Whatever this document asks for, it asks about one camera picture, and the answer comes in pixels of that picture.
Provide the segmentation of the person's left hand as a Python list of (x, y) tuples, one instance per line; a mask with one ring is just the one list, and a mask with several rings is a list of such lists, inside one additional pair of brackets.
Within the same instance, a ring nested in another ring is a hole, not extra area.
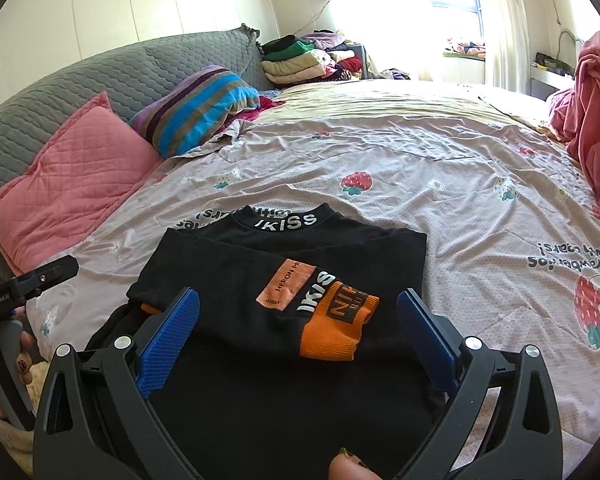
[(23, 326), (12, 312), (0, 317), (0, 408), (12, 426), (30, 431), (35, 424), (34, 408), (16, 367), (22, 332)]

